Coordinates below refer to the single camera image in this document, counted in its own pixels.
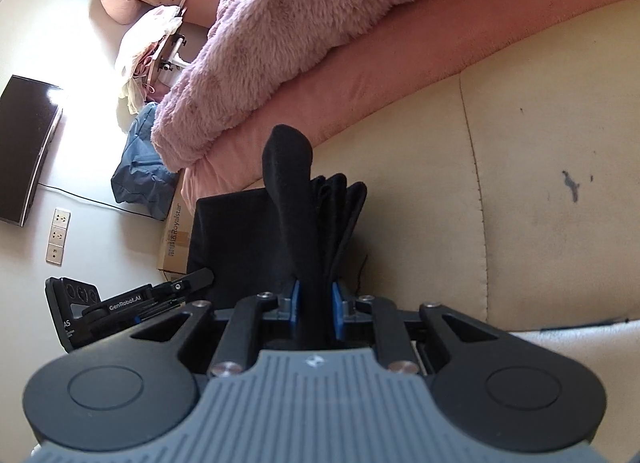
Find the black pants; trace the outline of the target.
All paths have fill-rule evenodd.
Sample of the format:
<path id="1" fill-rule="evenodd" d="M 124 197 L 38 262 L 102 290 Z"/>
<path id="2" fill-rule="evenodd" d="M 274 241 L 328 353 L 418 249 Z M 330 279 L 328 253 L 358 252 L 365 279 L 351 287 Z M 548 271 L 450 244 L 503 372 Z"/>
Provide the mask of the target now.
<path id="1" fill-rule="evenodd" d="M 296 341 L 328 349 L 337 343 L 332 284 L 367 187 L 341 172 L 314 177 L 311 164 L 308 139 L 293 127 L 274 127 L 262 151 L 262 188 L 196 202 L 188 269 L 212 272 L 212 283 L 194 296 L 217 309 L 296 290 Z"/>

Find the white cloth pile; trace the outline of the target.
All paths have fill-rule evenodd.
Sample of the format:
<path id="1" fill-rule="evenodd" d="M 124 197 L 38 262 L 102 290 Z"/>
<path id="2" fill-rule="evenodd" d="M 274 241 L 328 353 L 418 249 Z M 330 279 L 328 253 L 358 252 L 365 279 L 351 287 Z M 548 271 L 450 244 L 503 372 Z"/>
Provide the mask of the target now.
<path id="1" fill-rule="evenodd" d="M 115 61 L 119 99 L 125 99 L 131 115 L 145 104 L 154 53 L 182 24 L 178 6 L 158 6 L 146 12 L 126 31 Z"/>

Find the salmon pink bed sheet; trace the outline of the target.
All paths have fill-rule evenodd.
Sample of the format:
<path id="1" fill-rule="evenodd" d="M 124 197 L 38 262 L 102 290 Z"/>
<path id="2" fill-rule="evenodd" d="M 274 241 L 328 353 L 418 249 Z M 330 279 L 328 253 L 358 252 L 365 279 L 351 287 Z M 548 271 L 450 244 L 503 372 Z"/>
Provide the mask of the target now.
<path id="1" fill-rule="evenodd" d="M 244 123 L 224 132 L 184 174 L 183 200 L 193 206 L 201 197 L 257 181 L 273 126 L 290 125 L 319 145 L 507 46 L 617 1 L 418 0 L 395 8 L 369 33 L 331 51 L 282 85 Z"/>

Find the blue-grey cloth bag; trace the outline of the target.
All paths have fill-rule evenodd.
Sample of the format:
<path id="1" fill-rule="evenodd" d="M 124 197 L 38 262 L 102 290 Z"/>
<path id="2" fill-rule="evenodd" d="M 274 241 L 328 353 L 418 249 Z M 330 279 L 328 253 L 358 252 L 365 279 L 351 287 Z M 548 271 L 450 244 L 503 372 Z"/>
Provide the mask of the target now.
<path id="1" fill-rule="evenodd" d="M 151 131 L 157 103 L 147 103 L 132 121 L 122 157 L 111 178 L 117 203 L 142 205 L 156 220 L 166 219 L 179 176 L 169 171 L 154 149 Z"/>

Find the fluffy purple-pink blanket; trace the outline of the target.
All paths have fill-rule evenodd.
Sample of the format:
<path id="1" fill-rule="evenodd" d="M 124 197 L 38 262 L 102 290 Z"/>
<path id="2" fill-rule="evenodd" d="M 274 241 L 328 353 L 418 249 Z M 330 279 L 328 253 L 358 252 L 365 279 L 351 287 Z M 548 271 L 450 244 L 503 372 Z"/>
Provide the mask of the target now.
<path id="1" fill-rule="evenodd" d="M 415 0 L 221 0 L 205 45 L 155 113 L 164 165 L 194 164 L 277 89 Z"/>

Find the cardboard box with blue print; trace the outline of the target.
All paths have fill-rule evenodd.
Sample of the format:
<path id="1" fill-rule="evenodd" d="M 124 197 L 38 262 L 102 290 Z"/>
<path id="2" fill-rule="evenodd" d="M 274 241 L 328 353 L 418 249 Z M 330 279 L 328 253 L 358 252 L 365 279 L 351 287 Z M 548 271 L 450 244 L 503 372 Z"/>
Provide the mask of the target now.
<path id="1" fill-rule="evenodd" d="M 174 198 L 165 219 L 160 241 L 157 269 L 171 275 L 185 275 L 188 264 L 193 215 L 182 197 L 183 175 L 180 175 Z"/>

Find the white wall socket strip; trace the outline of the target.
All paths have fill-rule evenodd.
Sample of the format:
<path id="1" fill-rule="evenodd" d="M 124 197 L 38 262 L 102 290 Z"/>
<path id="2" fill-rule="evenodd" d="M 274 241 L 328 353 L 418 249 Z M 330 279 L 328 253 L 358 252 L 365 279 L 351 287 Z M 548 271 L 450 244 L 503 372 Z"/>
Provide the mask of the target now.
<path id="1" fill-rule="evenodd" d="M 47 239 L 46 261 L 48 264 L 62 265 L 69 225 L 70 212 L 66 209 L 56 208 Z"/>

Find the black flat television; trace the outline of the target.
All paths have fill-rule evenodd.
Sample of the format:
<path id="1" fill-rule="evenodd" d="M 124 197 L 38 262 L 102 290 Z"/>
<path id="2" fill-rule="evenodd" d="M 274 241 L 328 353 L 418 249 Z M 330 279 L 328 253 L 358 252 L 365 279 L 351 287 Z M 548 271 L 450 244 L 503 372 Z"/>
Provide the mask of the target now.
<path id="1" fill-rule="evenodd" d="M 62 116 L 62 90 L 12 75 L 1 93 L 1 220 L 23 227 Z"/>

